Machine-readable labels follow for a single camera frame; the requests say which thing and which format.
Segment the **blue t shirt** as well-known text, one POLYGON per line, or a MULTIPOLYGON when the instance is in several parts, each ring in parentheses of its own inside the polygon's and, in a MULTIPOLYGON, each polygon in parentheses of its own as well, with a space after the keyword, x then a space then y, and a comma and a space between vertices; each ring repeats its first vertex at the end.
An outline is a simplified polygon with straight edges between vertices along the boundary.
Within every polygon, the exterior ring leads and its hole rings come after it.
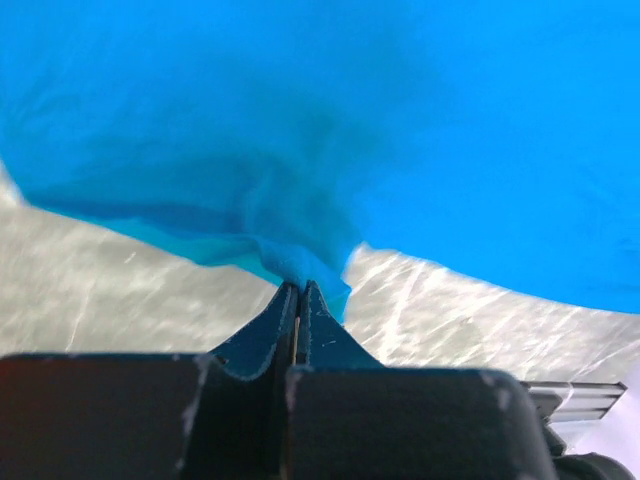
POLYGON ((635 1, 5 1, 32 205, 316 281, 361 244, 639 310, 635 1))

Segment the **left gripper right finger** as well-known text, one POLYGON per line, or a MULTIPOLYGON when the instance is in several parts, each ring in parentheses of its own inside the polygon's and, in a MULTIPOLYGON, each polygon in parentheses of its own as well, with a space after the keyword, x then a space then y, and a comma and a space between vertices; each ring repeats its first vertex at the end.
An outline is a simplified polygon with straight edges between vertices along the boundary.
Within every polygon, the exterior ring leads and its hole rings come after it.
POLYGON ((314 281, 300 299, 299 322, 288 371, 375 371, 385 366, 369 354, 330 313, 314 281))

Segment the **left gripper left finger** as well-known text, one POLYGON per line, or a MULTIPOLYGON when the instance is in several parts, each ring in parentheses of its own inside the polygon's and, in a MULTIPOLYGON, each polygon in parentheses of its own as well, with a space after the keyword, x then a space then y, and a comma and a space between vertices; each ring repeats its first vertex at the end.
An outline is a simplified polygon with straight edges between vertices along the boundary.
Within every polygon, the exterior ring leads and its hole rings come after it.
POLYGON ((298 288, 281 285, 257 317, 214 350, 209 453, 216 479, 264 479, 279 470, 298 302, 298 288))

